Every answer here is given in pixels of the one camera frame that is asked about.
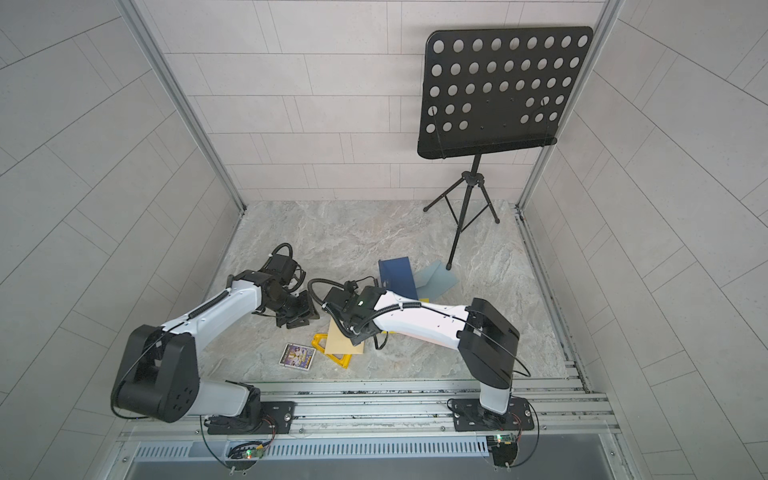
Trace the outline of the navy blue envelope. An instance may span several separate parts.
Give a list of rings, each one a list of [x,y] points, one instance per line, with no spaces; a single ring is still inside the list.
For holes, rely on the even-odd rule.
[[[413,271],[408,257],[379,260],[378,266],[381,283],[385,289],[408,299],[418,299]]]

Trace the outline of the kraft tan envelope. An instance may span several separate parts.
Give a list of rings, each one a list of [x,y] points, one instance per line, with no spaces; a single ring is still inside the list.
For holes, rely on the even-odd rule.
[[[325,353],[329,355],[358,355],[364,352],[364,344],[355,346],[343,335],[334,320],[329,322],[328,336],[325,343]]]

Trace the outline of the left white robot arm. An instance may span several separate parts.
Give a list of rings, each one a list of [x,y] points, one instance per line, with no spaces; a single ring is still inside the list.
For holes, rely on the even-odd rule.
[[[206,303],[162,325],[141,325],[129,335],[110,394],[114,413],[130,420],[173,423],[185,416],[260,421],[254,387],[199,376],[198,354],[247,315],[273,312],[279,327],[306,326],[319,317],[309,294],[295,294],[281,279],[246,270]]]

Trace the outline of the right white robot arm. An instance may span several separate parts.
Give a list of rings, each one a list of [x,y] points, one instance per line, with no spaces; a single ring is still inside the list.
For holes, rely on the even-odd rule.
[[[313,300],[354,345],[395,332],[457,351],[480,383],[480,407],[496,415],[507,412],[520,332],[489,301],[423,303],[377,286],[360,293],[333,286],[324,299]]]

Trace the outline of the light teal envelope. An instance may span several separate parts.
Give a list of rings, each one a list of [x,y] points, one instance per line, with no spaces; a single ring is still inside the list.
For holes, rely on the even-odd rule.
[[[441,261],[435,261],[414,274],[417,298],[435,302],[459,283],[456,275]]]

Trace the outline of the colourful picture card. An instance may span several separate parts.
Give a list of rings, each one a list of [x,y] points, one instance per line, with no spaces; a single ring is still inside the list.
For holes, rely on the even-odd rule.
[[[286,368],[308,371],[316,353],[314,347],[288,343],[281,354],[279,364]]]

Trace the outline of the left circuit board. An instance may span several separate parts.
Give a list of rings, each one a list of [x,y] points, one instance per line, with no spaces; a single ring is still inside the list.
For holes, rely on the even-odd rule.
[[[258,461],[267,449],[269,442],[251,441],[232,447],[227,453],[228,460]]]

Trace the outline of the circuit board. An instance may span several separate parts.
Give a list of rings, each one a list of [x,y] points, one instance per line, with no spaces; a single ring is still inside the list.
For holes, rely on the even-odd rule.
[[[495,467],[511,469],[515,466],[519,454],[519,434],[487,435],[485,439]]]
[[[258,461],[267,449],[269,442],[251,441],[232,447],[227,453],[228,460]]]

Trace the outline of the right circuit board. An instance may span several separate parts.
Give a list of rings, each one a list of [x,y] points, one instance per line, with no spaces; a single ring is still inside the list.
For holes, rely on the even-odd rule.
[[[495,467],[511,469],[515,466],[519,454],[519,434],[487,435],[485,439]]]

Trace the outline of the black perforated music stand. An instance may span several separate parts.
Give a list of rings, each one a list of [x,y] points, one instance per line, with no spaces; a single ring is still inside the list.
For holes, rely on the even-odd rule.
[[[437,30],[427,38],[417,153],[473,159],[438,197],[466,188],[451,212],[457,236],[473,222],[473,191],[487,190],[484,155],[556,144],[594,35],[589,26],[537,26]]]

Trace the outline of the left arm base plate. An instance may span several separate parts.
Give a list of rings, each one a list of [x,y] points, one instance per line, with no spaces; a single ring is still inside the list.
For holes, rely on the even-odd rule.
[[[203,421],[209,435],[288,434],[296,403],[252,402],[235,417],[212,416]]]

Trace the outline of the aluminium rail frame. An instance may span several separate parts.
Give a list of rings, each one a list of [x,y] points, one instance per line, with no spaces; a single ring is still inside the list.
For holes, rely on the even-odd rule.
[[[394,437],[452,435],[447,407],[476,399],[474,380],[259,382],[266,402],[295,405],[289,437]],[[611,434],[620,430],[604,393],[590,393],[575,370],[565,378],[519,379],[512,396],[531,407],[525,417],[541,434]]]

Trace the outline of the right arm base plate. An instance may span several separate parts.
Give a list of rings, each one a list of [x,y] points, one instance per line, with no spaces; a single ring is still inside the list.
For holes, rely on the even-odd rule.
[[[446,406],[457,432],[532,431],[536,428],[527,399],[511,396],[503,414],[487,410],[478,399],[449,399]]]

